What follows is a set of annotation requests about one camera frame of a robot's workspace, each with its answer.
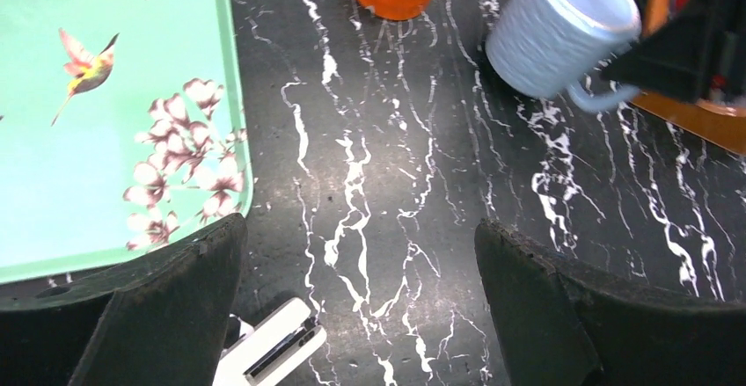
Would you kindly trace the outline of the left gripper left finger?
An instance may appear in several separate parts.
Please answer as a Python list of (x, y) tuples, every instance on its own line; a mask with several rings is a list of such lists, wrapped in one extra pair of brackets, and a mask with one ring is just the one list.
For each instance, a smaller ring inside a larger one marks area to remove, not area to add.
[(238, 290), (245, 218), (67, 286), (1, 301), (4, 385), (210, 385)]

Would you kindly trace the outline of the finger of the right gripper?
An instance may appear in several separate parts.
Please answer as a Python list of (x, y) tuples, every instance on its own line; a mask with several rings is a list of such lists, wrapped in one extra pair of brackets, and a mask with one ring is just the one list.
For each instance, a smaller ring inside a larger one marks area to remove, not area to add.
[(689, 0), (602, 70), (602, 78), (687, 103), (735, 102), (735, 0)]

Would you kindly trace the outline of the light blue upside-down mug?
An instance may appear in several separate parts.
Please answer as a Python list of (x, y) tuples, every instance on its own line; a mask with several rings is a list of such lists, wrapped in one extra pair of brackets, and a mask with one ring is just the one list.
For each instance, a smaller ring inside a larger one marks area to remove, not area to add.
[(640, 32), (634, 0), (508, 0), (485, 50), (496, 74), (523, 95), (551, 99), (564, 91), (583, 111), (601, 113), (635, 98), (639, 88), (591, 95), (580, 80)]

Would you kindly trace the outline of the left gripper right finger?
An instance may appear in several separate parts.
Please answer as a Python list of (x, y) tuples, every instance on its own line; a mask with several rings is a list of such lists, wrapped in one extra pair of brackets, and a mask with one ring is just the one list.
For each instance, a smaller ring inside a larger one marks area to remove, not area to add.
[(495, 219), (474, 247), (512, 384), (744, 384), (743, 303), (623, 279)]

